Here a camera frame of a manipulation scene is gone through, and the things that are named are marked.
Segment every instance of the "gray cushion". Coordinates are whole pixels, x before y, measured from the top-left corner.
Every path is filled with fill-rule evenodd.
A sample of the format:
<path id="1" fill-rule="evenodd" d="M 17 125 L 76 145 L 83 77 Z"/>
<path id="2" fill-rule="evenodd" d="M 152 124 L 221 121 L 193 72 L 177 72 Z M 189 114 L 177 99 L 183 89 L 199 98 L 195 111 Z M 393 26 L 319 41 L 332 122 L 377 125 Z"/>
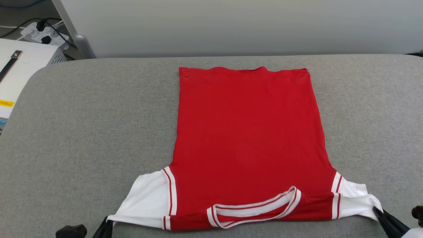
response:
<path id="1" fill-rule="evenodd" d="M 423 58 L 408 55 L 95 59 L 39 70 L 0 137 L 2 238 L 54 237 L 84 224 L 91 237 L 138 175 L 172 161 L 180 66 L 307 68 L 327 151 L 347 179 L 367 184 L 410 227 L 423 205 Z M 244 224 L 169 232 L 119 223 L 116 238 L 385 237 L 376 221 Z"/>

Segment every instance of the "white fabric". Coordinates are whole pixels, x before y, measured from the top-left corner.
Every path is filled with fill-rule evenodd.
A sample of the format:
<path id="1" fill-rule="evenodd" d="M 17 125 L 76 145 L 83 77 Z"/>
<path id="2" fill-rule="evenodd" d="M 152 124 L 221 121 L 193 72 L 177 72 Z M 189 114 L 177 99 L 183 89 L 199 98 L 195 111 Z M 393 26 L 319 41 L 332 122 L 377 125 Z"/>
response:
<path id="1" fill-rule="evenodd" d="M 164 229 L 163 217 L 169 215 L 168 179 L 162 171 L 139 176 L 115 215 L 107 220 Z"/>
<path id="2" fill-rule="evenodd" d="M 339 218 L 353 215 L 361 215 L 377 221 L 373 213 L 373 207 L 382 210 L 379 200 L 367 193 L 365 184 L 357 184 L 341 178 L 338 190 L 340 196 Z"/>

